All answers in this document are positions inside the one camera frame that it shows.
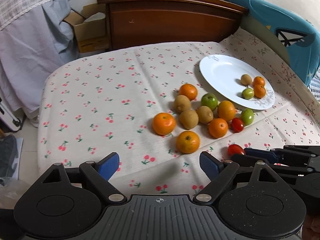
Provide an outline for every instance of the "red fruit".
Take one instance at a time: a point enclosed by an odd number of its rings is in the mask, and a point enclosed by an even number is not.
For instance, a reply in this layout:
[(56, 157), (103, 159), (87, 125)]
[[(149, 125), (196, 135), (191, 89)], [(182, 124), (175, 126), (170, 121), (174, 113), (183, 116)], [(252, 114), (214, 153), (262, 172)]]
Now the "red fruit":
[(235, 117), (232, 119), (231, 127), (233, 128), (234, 132), (241, 132), (244, 129), (244, 124), (240, 118)]
[(231, 144), (228, 147), (228, 155), (232, 156), (233, 154), (242, 154), (245, 155), (245, 151), (243, 150), (243, 148), (240, 145), (237, 144)]

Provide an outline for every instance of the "silver screw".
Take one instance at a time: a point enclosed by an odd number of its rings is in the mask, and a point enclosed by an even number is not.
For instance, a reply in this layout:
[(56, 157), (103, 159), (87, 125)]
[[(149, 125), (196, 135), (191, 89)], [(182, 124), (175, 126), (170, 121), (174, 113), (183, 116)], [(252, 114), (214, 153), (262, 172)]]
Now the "silver screw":
[(208, 194), (199, 194), (196, 196), (196, 199), (201, 202), (208, 202), (211, 200), (211, 196)]
[(109, 196), (109, 200), (113, 202), (119, 202), (119, 201), (122, 201), (123, 199), (124, 199), (124, 196), (121, 194), (112, 194)]

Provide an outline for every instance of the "orange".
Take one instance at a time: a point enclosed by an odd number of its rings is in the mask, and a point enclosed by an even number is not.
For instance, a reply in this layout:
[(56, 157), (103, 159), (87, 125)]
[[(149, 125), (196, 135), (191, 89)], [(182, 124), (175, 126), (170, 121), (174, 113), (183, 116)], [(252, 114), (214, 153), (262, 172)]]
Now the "orange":
[(218, 117), (231, 121), (236, 116), (236, 108), (230, 101), (222, 101), (218, 105)]
[(255, 77), (252, 83), (253, 87), (255, 87), (256, 85), (261, 85), (261, 86), (265, 86), (266, 82), (264, 81), (264, 79), (262, 77)]
[(198, 94), (197, 88), (191, 84), (184, 84), (179, 89), (179, 95), (184, 95), (187, 98), (189, 98), (189, 100), (195, 99), (197, 94)]
[(159, 135), (167, 135), (176, 127), (176, 119), (168, 113), (157, 114), (152, 121), (152, 128)]
[(266, 95), (266, 89), (261, 85), (255, 85), (253, 87), (253, 91), (257, 98), (263, 98)]
[(177, 138), (176, 148), (182, 153), (194, 153), (199, 146), (200, 138), (195, 132), (184, 131)]
[(208, 129), (212, 137), (221, 138), (228, 132), (228, 123), (222, 118), (216, 118), (209, 123)]

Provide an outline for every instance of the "kiwi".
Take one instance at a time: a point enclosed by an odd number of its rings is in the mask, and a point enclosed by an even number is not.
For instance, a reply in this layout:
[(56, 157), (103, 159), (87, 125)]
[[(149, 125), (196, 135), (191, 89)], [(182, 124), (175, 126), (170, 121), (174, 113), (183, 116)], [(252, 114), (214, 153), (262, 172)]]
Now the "kiwi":
[(191, 108), (191, 102), (186, 96), (178, 95), (174, 101), (174, 108), (178, 113), (182, 113), (184, 110)]
[(241, 76), (241, 83), (245, 86), (250, 86), (252, 84), (252, 78), (248, 74), (243, 74)]
[(199, 117), (195, 110), (188, 109), (180, 114), (179, 121), (185, 129), (190, 130), (196, 127), (199, 122)]
[(203, 124), (208, 124), (213, 119), (212, 110), (207, 106), (201, 106), (196, 110), (199, 116), (199, 122)]

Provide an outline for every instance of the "ribbed gray panel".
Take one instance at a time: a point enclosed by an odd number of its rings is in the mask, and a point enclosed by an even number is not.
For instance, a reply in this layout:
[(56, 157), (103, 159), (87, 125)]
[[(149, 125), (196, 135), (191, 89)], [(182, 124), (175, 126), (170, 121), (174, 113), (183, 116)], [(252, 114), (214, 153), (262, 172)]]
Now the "ribbed gray panel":
[[(70, 240), (248, 240), (231, 231), (211, 207), (186, 195), (139, 196), (107, 208), (91, 229)], [(299, 240), (297, 235), (287, 238)]]

